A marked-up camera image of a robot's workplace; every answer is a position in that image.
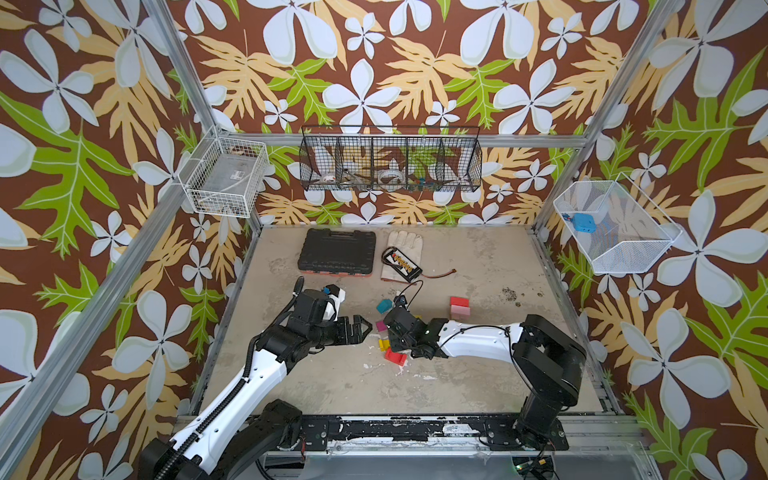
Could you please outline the pink wood block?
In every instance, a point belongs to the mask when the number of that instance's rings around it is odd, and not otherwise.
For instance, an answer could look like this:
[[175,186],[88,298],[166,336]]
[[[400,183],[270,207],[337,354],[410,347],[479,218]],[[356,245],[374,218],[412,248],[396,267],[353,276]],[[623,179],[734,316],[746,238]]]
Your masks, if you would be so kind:
[[467,306],[451,305],[450,315],[454,320],[468,320],[471,317],[471,309]]

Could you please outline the red rectangular wood block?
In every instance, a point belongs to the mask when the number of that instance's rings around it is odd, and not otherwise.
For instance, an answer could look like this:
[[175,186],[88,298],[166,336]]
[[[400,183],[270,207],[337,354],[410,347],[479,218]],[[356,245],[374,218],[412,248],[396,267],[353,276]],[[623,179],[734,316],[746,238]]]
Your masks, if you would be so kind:
[[470,306],[470,301],[467,298],[452,296],[450,298],[450,305],[468,308]]

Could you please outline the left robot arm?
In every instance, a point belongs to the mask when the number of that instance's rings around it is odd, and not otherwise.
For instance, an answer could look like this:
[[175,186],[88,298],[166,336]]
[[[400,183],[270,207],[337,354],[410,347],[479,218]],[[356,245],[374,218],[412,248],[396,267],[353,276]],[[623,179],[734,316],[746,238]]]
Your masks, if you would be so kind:
[[296,364],[330,346],[362,343],[373,326],[345,317],[343,289],[295,288],[291,300],[248,344],[243,368],[193,421],[168,442],[153,440],[140,455],[141,479],[233,479],[280,444],[294,447],[302,413],[271,403],[253,425],[247,418]]

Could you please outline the red arch wood block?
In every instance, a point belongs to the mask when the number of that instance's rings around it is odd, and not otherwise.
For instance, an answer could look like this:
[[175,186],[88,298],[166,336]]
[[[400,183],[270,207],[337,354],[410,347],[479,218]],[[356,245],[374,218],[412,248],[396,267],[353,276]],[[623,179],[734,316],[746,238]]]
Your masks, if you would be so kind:
[[394,352],[391,348],[385,351],[385,359],[400,367],[403,367],[406,364],[407,358],[408,356],[406,354]]

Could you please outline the teal wood block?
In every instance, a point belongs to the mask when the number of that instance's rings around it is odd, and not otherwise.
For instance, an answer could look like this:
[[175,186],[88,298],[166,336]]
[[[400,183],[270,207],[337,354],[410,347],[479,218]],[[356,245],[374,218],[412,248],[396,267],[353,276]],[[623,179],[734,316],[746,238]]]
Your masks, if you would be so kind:
[[382,300],[376,307],[377,311],[381,314],[387,313],[393,308],[393,301],[390,299]]

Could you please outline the black plastic tool case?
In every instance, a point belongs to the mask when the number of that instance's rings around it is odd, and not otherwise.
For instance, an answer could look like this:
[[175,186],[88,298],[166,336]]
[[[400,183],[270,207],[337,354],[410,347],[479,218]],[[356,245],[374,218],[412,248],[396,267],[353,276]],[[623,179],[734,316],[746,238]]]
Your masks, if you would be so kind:
[[376,251],[371,231],[309,229],[298,259],[302,272],[369,276]]

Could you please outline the white work glove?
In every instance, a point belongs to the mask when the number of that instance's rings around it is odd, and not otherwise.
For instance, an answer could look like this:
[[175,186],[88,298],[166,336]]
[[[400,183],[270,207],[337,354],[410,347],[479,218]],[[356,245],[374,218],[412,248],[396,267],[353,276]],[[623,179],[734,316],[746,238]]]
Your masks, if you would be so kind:
[[[391,246],[400,249],[405,255],[420,266],[423,250],[423,238],[421,235],[405,230],[392,231],[388,236],[385,249]],[[407,283],[383,263],[380,278],[384,281]]]

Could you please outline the white tape roll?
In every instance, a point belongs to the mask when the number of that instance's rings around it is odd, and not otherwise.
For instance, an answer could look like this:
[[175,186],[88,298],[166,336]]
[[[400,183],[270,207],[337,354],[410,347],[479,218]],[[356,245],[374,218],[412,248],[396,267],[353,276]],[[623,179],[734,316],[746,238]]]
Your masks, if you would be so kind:
[[397,169],[384,169],[377,173],[377,180],[384,186],[396,186],[404,182],[405,176]]

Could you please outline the blue object in basket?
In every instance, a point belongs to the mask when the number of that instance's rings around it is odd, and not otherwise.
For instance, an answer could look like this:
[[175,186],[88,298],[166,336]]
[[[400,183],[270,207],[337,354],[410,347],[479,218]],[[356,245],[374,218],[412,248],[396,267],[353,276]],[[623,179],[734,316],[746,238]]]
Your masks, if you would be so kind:
[[563,220],[569,223],[578,233],[593,234],[597,231],[597,225],[593,217],[585,213],[563,214]]

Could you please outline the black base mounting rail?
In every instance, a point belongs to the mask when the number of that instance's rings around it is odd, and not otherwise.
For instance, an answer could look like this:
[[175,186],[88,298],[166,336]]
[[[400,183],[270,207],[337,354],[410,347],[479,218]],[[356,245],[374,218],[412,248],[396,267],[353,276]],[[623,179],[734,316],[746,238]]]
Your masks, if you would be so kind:
[[300,421],[303,446],[322,451],[330,443],[362,438],[388,439],[417,445],[444,438],[474,439],[492,451],[552,449],[566,451],[569,444],[562,424],[555,421],[544,437],[516,429],[516,413],[466,415],[340,416],[305,415]]

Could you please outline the aluminium frame rail right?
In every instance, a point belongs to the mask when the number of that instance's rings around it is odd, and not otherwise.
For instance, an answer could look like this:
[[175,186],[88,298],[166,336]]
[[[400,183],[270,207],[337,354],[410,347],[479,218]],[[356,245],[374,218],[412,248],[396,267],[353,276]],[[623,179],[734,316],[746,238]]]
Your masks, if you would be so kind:
[[593,384],[604,412],[614,415],[624,415],[625,412],[614,394],[612,387],[603,377],[604,371],[602,365],[597,360],[595,351],[590,345],[590,339],[581,326],[579,312],[573,305],[568,288],[562,285],[559,273],[556,271],[556,266],[545,249],[546,245],[539,239],[534,228],[525,227],[524,230],[536,252],[537,259],[544,270],[547,282],[553,291],[571,335],[586,350],[584,376],[588,376]]

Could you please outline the aluminium frame rail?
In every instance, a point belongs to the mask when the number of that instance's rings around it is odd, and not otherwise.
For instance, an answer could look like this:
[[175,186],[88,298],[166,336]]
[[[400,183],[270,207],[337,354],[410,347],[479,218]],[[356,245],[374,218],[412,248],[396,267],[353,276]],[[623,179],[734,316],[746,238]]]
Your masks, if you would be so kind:
[[158,202],[112,272],[53,349],[31,384],[17,396],[1,422],[1,477],[9,478],[46,422],[74,374],[113,318],[142,266],[160,243],[185,194],[178,182]]
[[546,245],[539,239],[534,228],[525,227],[524,230],[536,252],[537,259],[544,270],[547,282],[553,291],[571,335],[586,350],[584,376],[588,376],[593,384],[604,412],[614,415],[624,415],[625,412],[614,394],[612,387],[603,377],[604,371],[602,365],[597,360],[595,351],[590,345],[590,339],[581,326],[579,312],[573,305],[568,288],[562,285],[559,273],[556,271],[556,266],[545,249]]

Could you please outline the aluminium frame rail left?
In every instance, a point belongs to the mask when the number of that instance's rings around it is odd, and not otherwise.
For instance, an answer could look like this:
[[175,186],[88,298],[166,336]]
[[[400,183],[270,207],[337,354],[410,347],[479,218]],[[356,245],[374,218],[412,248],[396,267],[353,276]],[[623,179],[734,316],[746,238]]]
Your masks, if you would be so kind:
[[74,374],[113,318],[142,266],[160,243],[185,194],[178,182],[158,202],[112,272],[53,349],[31,384],[17,396],[1,422],[1,477],[9,478],[46,422]]

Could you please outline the aluminium frame post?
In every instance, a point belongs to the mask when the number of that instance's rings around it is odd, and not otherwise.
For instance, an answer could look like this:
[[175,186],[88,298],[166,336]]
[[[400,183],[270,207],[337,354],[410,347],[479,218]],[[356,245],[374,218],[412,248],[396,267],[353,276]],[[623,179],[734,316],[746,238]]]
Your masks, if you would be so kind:
[[178,36],[170,8],[166,1],[161,0],[147,0],[142,4],[149,18],[156,23],[156,29],[165,44],[180,85],[187,94],[190,112],[198,115],[199,126],[202,128],[200,146],[208,146],[224,130],[212,114],[212,107],[205,96],[188,50]]
[[627,55],[622,60],[616,76],[610,83],[601,104],[593,116],[593,120],[586,127],[581,144],[574,148],[573,155],[565,164],[562,173],[545,199],[532,227],[535,233],[546,227],[548,219],[554,211],[555,199],[567,189],[574,178],[578,177],[580,166],[589,159],[591,149],[597,144],[598,135],[606,128],[611,113],[623,99],[633,82],[634,76],[638,73],[642,63],[654,47],[656,39],[663,33],[670,17],[676,12],[678,4],[678,1],[668,0],[656,2],[654,9],[640,29]]

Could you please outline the aluminium frame post right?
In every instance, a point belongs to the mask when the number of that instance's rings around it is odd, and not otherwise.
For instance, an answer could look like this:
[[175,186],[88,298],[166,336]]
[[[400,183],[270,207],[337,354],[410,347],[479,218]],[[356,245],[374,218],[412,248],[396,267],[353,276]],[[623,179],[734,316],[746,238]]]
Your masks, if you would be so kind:
[[633,82],[634,76],[638,73],[642,63],[654,47],[656,39],[663,33],[670,17],[676,12],[678,4],[678,1],[668,0],[656,2],[654,9],[640,29],[627,55],[622,60],[616,76],[610,83],[601,104],[593,116],[593,120],[586,127],[581,144],[574,148],[573,155],[565,164],[562,173],[545,199],[532,227],[535,233],[546,227],[548,219],[554,211],[555,199],[567,189],[574,178],[578,177],[580,166],[589,159],[591,149],[597,144],[598,135],[606,128],[611,113],[623,99]]

